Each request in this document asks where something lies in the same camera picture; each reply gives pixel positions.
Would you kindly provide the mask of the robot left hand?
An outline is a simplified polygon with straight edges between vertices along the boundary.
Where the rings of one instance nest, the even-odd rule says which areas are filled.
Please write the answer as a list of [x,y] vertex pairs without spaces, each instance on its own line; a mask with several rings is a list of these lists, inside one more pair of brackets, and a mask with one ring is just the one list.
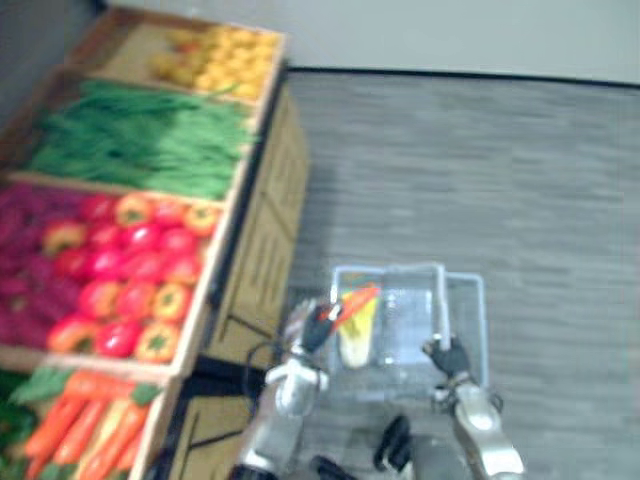
[[315,353],[332,334],[342,311],[342,304],[325,303],[317,298],[300,302],[291,312],[284,338],[292,348],[306,354]]

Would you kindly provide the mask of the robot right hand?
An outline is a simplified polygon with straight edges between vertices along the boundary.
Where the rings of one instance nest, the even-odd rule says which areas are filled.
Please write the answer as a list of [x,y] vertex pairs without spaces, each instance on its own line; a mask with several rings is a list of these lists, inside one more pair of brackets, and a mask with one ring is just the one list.
[[422,350],[449,380],[468,379],[471,376],[469,357],[456,336],[450,338],[448,349],[442,347],[441,338],[436,338],[426,342]]

